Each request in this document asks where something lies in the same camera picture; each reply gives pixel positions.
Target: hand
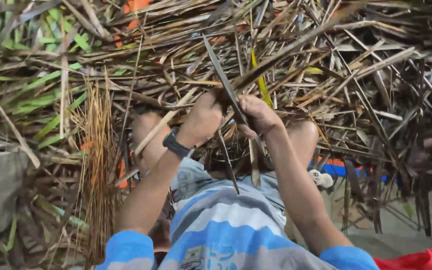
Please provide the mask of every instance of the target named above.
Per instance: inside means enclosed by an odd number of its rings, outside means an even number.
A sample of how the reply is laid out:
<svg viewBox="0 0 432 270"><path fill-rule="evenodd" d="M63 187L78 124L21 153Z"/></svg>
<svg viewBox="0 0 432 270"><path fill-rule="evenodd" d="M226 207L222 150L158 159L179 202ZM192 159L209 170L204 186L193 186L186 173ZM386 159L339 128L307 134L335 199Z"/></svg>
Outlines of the hand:
<svg viewBox="0 0 432 270"><path fill-rule="evenodd" d="M279 116L255 95L238 95L241 110L249 116L249 120L254 125L256 131L246 125L239 125L239 129L249 139L256 137L256 132L262 135L268 133L275 127L284 127L283 121Z"/></svg>
<svg viewBox="0 0 432 270"><path fill-rule="evenodd" d="M221 105L216 94L202 94L191 108L183 125L176 134L176 141L187 148L199 147L214 136L223 119Z"/></svg>

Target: black watch strap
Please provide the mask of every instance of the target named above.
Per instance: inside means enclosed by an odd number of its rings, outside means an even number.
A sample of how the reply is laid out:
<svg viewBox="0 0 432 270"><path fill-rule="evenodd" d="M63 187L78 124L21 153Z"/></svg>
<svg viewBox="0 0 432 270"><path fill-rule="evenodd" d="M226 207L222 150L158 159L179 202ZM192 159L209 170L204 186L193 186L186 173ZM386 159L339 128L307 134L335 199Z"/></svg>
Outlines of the black watch strap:
<svg viewBox="0 0 432 270"><path fill-rule="evenodd" d="M183 159L189 155L191 148L184 147L176 141L177 132L177 127L172 128L171 132L164 138L163 146Z"/></svg>

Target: person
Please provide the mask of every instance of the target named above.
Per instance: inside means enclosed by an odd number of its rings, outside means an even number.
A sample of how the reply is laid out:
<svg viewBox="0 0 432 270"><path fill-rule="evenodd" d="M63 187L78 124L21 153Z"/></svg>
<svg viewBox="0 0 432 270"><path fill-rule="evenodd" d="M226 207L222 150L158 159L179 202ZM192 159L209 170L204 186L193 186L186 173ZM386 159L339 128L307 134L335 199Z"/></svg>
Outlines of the person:
<svg viewBox="0 0 432 270"><path fill-rule="evenodd" d="M105 261L96 269L150 270L153 246L148 236L171 187L174 218L169 227L169 251L159 269L164 270L377 270L372 257L354 247L326 213L323 198L306 168L318 141L309 121L285 128L279 116L254 95L239 95L243 112L255 130L241 126L248 138L261 134L274 164L274 172L261 174L261 185L251 177L238 178L240 194L232 181L216 180L202 164L175 151L163 141L171 132L165 125L141 153L142 175L117 216L117 233L105 249ZM186 148L200 146L221 125L222 111L216 95L201 95L176 134ZM143 114L133 128L141 142L161 118ZM308 250L289 240L285 217L297 226Z"/></svg>

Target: red cloth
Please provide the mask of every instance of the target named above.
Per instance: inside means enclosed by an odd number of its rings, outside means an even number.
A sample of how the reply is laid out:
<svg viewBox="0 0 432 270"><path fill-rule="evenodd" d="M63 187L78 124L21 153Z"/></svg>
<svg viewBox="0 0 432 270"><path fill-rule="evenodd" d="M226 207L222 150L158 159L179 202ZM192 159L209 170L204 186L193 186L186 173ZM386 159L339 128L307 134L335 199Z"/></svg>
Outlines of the red cloth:
<svg viewBox="0 0 432 270"><path fill-rule="evenodd" d="M391 260L374 258L381 270L432 270L432 249Z"/></svg>

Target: shirt sleeve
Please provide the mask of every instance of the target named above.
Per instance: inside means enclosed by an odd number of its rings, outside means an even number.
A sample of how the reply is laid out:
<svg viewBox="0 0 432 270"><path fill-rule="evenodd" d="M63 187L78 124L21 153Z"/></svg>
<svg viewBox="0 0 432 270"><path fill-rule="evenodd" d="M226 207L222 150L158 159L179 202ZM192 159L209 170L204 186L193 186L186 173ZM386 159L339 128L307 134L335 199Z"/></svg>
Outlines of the shirt sleeve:
<svg viewBox="0 0 432 270"><path fill-rule="evenodd" d="M153 262L154 249L151 238L133 230L124 230L109 239L106 244L105 261L98 265L96 270L150 270Z"/></svg>
<svg viewBox="0 0 432 270"><path fill-rule="evenodd" d="M379 270L373 258L355 246L333 246L319 258L340 270Z"/></svg>

